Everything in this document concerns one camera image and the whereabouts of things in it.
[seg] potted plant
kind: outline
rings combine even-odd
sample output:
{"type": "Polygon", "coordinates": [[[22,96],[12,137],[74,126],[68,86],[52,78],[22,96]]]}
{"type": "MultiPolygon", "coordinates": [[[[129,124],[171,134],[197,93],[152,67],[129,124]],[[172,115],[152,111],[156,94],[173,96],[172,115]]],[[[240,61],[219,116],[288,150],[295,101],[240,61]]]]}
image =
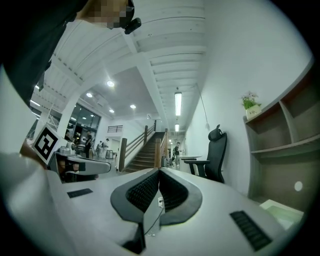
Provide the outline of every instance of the potted plant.
{"type": "Polygon", "coordinates": [[[248,91],[248,93],[241,97],[242,105],[244,106],[246,112],[246,119],[250,120],[259,113],[261,113],[261,104],[256,102],[258,95],[248,91]]]}

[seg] white pillar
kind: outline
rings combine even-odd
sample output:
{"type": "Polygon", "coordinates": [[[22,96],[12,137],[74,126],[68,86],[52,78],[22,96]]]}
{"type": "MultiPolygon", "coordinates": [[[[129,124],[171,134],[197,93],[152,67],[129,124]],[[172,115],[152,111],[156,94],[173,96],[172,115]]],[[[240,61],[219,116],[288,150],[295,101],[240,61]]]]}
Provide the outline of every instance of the white pillar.
{"type": "Polygon", "coordinates": [[[75,92],[70,97],[68,103],[66,104],[64,110],[62,111],[62,116],[61,116],[59,126],[58,126],[58,129],[56,132],[63,138],[65,137],[71,114],[75,109],[75,105],[77,104],[79,97],[80,97],[80,93],[75,92]]]}
{"type": "Polygon", "coordinates": [[[33,139],[35,140],[42,130],[42,128],[46,125],[48,121],[48,112],[41,112],[41,115],[39,117],[38,123],[36,124],[35,130],[34,130],[34,136],[33,139]]]}

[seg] ceiling light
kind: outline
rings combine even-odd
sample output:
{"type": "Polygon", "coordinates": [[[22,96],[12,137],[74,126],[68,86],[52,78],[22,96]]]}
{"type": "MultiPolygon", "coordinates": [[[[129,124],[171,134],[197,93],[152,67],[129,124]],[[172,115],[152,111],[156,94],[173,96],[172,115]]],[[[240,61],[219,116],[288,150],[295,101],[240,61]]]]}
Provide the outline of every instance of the ceiling light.
{"type": "Polygon", "coordinates": [[[108,81],[108,82],[106,82],[106,84],[107,84],[108,86],[110,86],[110,87],[114,87],[114,86],[115,86],[115,83],[112,82],[112,81],[108,81]]]}
{"type": "Polygon", "coordinates": [[[34,113],[37,117],[40,117],[40,115],[39,115],[39,114],[36,114],[35,112],[32,112],[32,113],[34,113]]]}
{"type": "Polygon", "coordinates": [[[30,100],[30,102],[40,107],[40,104],[34,102],[32,99],[30,100]]]}
{"type": "Polygon", "coordinates": [[[174,94],[174,99],[175,99],[175,115],[181,116],[182,92],[176,92],[174,94]]]}

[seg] shelf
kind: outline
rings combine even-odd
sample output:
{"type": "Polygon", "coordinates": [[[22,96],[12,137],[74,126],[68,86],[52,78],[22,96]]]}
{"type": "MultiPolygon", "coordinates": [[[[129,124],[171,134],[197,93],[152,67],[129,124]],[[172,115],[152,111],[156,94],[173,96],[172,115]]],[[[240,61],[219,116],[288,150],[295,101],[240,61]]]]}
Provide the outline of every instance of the shelf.
{"type": "Polygon", "coordinates": [[[262,154],[262,153],[267,153],[267,152],[282,151],[282,150],[300,148],[300,147],[305,147],[305,146],[308,146],[308,147],[310,147],[310,149],[313,149],[313,150],[319,150],[320,149],[320,134],[317,134],[313,137],[301,140],[299,142],[291,143],[288,145],[251,151],[251,154],[262,154]]]}

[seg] stair railing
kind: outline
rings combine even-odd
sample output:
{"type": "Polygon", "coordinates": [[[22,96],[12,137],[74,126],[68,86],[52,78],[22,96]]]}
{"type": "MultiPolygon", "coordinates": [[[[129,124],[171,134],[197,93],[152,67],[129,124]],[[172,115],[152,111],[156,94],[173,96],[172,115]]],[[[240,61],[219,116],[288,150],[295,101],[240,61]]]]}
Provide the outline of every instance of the stair railing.
{"type": "Polygon", "coordinates": [[[163,138],[157,138],[155,140],[155,151],[154,151],[154,167],[160,168],[161,167],[161,160],[162,157],[165,156],[167,159],[169,158],[168,154],[168,129],[165,129],[165,133],[163,138]]]}
{"type": "Polygon", "coordinates": [[[133,141],[127,144],[128,139],[122,138],[121,148],[120,148],[120,157],[119,157],[119,172],[122,172],[125,168],[126,158],[143,142],[143,145],[147,143],[148,136],[154,131],[155,126],[148,128],[146,125],[144,127],[144,132],[136,137],[133,141]]]}

